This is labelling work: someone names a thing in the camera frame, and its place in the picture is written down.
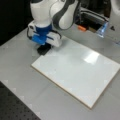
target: white paper sheet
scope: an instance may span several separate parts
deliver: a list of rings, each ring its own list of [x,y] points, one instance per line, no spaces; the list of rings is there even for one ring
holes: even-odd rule
[[[120,65],[73,40],[36,60],[32,67],[92,108]]]

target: black object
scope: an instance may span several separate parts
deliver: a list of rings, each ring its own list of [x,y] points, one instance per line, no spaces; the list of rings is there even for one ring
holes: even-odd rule
[[[112,26],[110,29],[113,30],[113,31],[115,31],[115,27],[114,26]]]
[[[0,120],[41,120],[0,82]]]
[[[41,45],[37,51],[40,55],[45,55],[50,49],[52,48],[52,46],[48,43],[46,43],[45,45]]]

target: gray table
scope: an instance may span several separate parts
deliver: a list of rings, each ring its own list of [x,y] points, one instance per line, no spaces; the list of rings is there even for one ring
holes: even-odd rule
[[[61,33],[120,63],[120,46],[110,40],[76,26]],[[120,72],[90,110],[31,67],[39,57],[36,48],[26,30],[1,46],[0,80],[42,120],[120,119]]]

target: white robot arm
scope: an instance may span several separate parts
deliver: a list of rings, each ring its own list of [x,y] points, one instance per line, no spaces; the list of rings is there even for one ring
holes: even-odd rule
[[[46,43],[59,47],[61,35],[52,29],[69,29],[79,6],[78,0],[31,0],[31,12],[34,20],[28,25],[28,36],[40,45]]]

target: black cable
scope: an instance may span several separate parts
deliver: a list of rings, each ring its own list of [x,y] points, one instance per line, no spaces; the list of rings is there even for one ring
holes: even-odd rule
[[[86,12],[86,13],[90,13],[90,14],[96,15],[96,16],[104,19],[104,21],[109,22],[107,19],[105,19],[105,17],[103,17],[103,16],[101,16],[101,15],[98,15],[98,14],[96,14],[96,13],[93,13],[93,12],[91,12],[91,11],[84,11],[84,10],[82,10],[81,12]]]

